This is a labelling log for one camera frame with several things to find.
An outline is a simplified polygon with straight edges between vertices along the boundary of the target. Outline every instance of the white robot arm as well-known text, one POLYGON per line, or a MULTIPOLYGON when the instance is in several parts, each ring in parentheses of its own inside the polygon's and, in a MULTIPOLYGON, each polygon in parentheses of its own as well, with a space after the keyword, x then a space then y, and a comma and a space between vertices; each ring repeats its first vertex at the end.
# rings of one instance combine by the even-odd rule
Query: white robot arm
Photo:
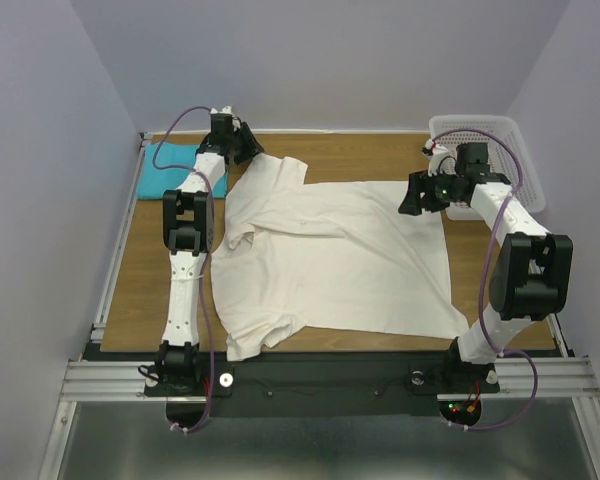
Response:
POLYGON ((489 228, 496 228, 501 251, 489 285, 490 303, 483 312, 484 322, 475 322, 448 352, 456 363, 465 366, 488 365, 519 332, 562 310, 573 245, 567 236, 551 234, 512 197, 508 179, 490 171, 486 143, 458 146, 456 174, 439 172, 440 163, 450 155, 446 148, 429 140, 423 153, 430 158, 429 169, 409 176, 407 196, 399 212, 437 212, 452 201, 462 201, 489 228), (504 202, 507 205, 501 213, 504 202), (533 263, 540 267, 540 273, 529 272, 533 263))
POLYGON ((171 290, 162 343, 150 374, 161 383, 192 385, 200 337, 197 306, 200 279, 213 245, 213 187, 230 164, 264 149, 231 108, 211 110, 211 129, 196 152, 195 169, 162 199, 163 240, 169 249, 171 290))
MULTIPOLYGON (((225 159, 217 153, 205 152, 196 155, 196 172, 191 172, 178 187, 184 194, 208 192, 204 175, 213 187, 224 176, 225 159)), ((197 327, 198 281, 209 252, 200 250, 171 250, 171 290, 169 293, 169 313, 162 341, 170 345, 184 347, 187 342, 197 345, 200 341, 197 327)))

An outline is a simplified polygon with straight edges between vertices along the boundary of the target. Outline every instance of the bolt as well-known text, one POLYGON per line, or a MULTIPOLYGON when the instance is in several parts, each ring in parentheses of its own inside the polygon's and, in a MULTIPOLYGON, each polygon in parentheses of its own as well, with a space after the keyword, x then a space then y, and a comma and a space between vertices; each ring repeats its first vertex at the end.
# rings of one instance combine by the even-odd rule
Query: bolt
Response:
POLYGON ((424 373, 422 373, 420 370, 414 370, 411 372, 411 383, 413 383, 416 387, 424 385, 424 373))
POLYGON ((498 374, 496 373, 496 371, 489 370, 486 380, 489 385, 495 385, 496 383, 498 383, 498 374))
POLYGON ((223 373, 220 375, 220 385, 224 388, 229 388, 233 384, 233 375, 230 373, 223 373))

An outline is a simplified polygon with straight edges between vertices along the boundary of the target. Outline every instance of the lavender wall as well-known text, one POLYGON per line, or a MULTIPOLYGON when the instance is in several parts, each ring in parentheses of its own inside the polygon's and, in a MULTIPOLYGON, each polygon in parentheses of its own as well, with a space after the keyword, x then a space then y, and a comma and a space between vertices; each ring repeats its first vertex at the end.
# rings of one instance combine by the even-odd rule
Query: lavender wall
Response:
POLYGON ((573 0, 513 103, 547 197, 548 227, 575 243, 567 340, 600 381, 600 0, 573 0))
MULTIPOLYGON (((504 114, 567 0, 72 0, 136 127, 233 104, 260 128, 504 114)), ((183 129, 206 128, 192 115, 183 129)))
POLYGON ((0 0, 0 479, 37 478, 137 134, 67 0, 0 0))

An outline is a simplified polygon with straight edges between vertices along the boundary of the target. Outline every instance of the plastic basket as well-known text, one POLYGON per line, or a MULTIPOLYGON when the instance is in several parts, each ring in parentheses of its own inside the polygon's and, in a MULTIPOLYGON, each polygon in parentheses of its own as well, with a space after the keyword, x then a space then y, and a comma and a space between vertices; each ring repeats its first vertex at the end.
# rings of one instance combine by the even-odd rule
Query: plastic basket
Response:
MULTIPOLYGON (((516 122, 509 117, 493 115, 439 115, 429 121, 429 130, 434 137, 440 133, 454 130, 456 128, 478 128, 493 134, 502 140, 516 154, 522 165, 524 183, 522 189, 516 194, 516 198, 529 211, 538 213, 544 210, 546 205, 542 188, 538 180, 536 170, 531 163, 529 152, 524 144, 522 134, 516 122)), ((452 133, 442 137, 438 142, 444 145, 455 156, 456 147, 466 142, 489 143, 489 163, 491 170, 504 173, 512 185, 517 184, 518 175, 513 160, 509 154, 496 142, 477 133, 452 133)), ((453 162, 445 162, 444 171, 454 172, 453 162)), ((447 215, 452 220, 480 220, 480 216, 465 203, 453 203, 447 208, 447 215)))

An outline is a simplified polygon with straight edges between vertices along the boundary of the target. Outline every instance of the wooden surface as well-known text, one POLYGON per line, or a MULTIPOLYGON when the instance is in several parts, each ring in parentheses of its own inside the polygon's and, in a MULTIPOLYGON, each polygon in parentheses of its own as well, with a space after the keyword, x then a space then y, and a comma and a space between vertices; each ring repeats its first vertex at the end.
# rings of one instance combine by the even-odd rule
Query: wooden surface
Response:
MULTIPOLYGON (((169 141, 196 144, 200 136, 178 135, 169 141)), ((420 149, 425 135, 259 135, 267 153, 296 157, 309 165, 306 183, 364 180, 407 180, 409 173, 426 168, 420 149)), ((229 186, 245 166, 229 171, 229 186)), ((453 304, 473 323, 489 229, 482 222, 453 222, 443 215, 453 304)), ((224 235, 224 200, 216 200, 215 245, 224 235)), ((138 201, 120 267, 103 351, 154 351, 164 331, 169 303, 170 269, 162 243, 160 201, 138 201)), ((214 347, 226 350, 226 332, 213 306, 210 276, 205 292, 213 324, 214 347)), ((198 311, 200 346, 208 349, 204 319, 198 311)), ((443 350, 449 340, 381 333, 304 328, 281 342, 274 351, 443 350)), ((522 332, 511 345, 526 349, 554 348, 546 322, 522 332)))

